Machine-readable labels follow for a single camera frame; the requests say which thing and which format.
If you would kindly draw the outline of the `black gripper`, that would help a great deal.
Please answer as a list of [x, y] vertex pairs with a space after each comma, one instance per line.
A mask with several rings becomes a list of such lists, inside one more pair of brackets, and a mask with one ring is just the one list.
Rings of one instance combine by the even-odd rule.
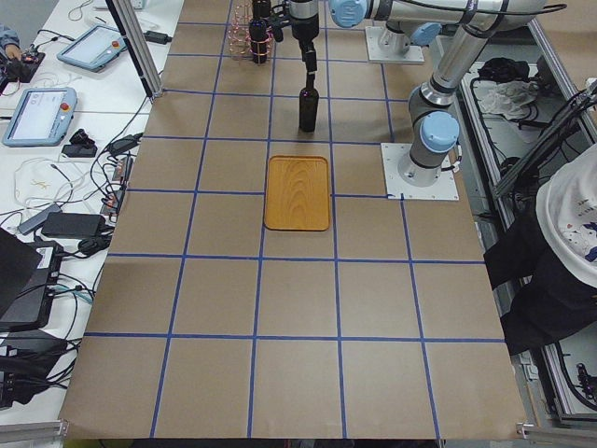
[[314, 43], [310, 40], [300, 40], [299, 48], [301, 51], [301, 59], [305, 63], [307, 76], [306, 76], [306, 85], [305, 88], [307, 90], [312, 90], [314, 88], [314, 74], [317, 71], [317, 55]]

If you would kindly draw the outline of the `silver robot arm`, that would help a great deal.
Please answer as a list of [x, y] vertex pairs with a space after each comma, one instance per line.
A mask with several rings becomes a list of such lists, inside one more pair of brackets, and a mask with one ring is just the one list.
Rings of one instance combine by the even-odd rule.
[[393, 1], [332, 0], [329, 2], [329, 10], [332, 20], [340, 28], [354, 28], [364, 19], [384, 21], [382, 45], [388, 45], [390, 38], [395, 37], [402, 40], [401, 47], [408, 48], [410, 45], [425, 47], [441, 32], [442, 24], [438, 22], [392, 20], [390, 18], [392, 5]]
[[498, 31], [526, 25], [545, 10], [545, 4], [544, 1], [331, 1], [329, 12], [342, 28], [355, 27], [364, 19], [458, 26], [451, 46], [432, 76], [416, 88], [409, 99], [414, 132], [411, 164], [419, 171], [431, 172], [441, 165], [443, 158], [434, 155], [423, 143], [423, 120], [435, 112], [453, 120], [448, 113], [453, 94], [489, 38]]

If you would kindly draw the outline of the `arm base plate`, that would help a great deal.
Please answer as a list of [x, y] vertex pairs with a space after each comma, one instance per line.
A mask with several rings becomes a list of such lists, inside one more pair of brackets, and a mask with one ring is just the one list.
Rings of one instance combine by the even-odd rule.
[[392, 200], [458, 201], [459, 194], [446, 155], [442, 165], [422, 168], [410, 158], [411, 144], [382, 143], [386, 196]]
[[423, 64], [423, 50], [412, 45], [404, 33], [381, 26], [365, 28], [368, 60], [371, 63]]

